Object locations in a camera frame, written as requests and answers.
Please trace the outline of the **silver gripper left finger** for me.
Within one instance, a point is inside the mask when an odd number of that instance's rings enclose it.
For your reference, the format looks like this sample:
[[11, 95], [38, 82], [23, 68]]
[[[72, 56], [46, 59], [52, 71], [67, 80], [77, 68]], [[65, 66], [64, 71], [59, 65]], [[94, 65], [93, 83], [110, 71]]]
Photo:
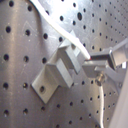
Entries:
[[119, 94], [121, 88], [120, 84], [124, 82], [126, 70], [118, 68], [112, 69], [107, 61], [86, 61], [82, 68], [88, 78], [94, 78], [98, 86], [102, 86], [104, 83], [113, 81], [111, 88]]

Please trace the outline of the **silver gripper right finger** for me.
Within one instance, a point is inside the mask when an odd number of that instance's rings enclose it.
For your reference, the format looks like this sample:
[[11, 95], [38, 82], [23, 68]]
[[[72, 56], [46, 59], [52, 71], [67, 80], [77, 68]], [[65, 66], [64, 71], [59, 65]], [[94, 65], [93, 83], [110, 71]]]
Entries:
[[91, 54], [93, 60], [107, 60], [109, 66], [115, 69], [118, 65], [128, 61], [128, 43], [119, 43], [100, 52]]

